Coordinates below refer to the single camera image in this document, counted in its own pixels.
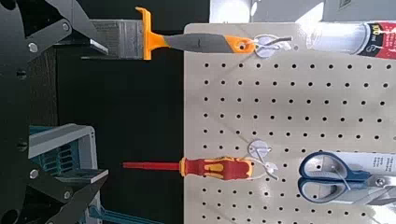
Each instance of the white pegboard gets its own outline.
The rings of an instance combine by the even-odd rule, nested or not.
[[[294,23],[191,24],[185,33],[294,38],[293,50],[267,60],[185,53],[185,156],[242,157],[260,138],[280,177],[187,176],[185,223],[395,223],[390,208],[309,203],[297,188],[298,167],[311,152],[394,152],[394,61],[307,50]]]

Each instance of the screwdriver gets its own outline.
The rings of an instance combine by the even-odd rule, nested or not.
[[[188,160],[180,162],[133,162],[122,164],[126,169],[179,171],[182,176],[212,176],[222,180],[247,179],[253,173],[251,161],[244,158],[219,157],[215,159]]]

